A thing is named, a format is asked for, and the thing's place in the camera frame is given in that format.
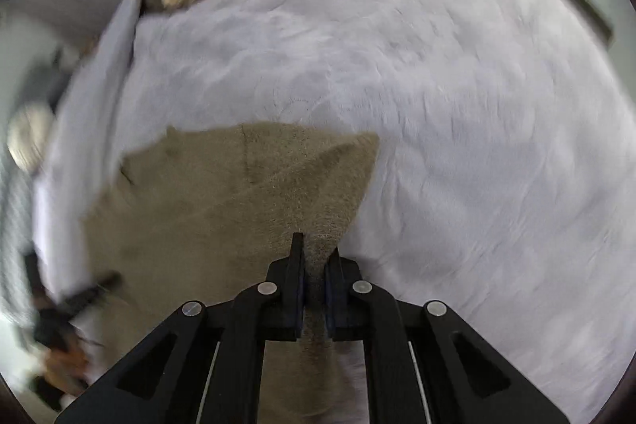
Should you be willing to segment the left hand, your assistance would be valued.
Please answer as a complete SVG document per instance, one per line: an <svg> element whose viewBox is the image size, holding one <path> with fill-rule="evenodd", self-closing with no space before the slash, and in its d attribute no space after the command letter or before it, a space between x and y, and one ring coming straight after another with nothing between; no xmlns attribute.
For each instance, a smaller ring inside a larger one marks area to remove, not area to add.
<svg viewBox="0 0 636 424"><path fill-rule="evenodd" d="M45 353L43 377L66 395L78 397L87 389L88 369L88 356L75 333L64 333Z"/></svg>

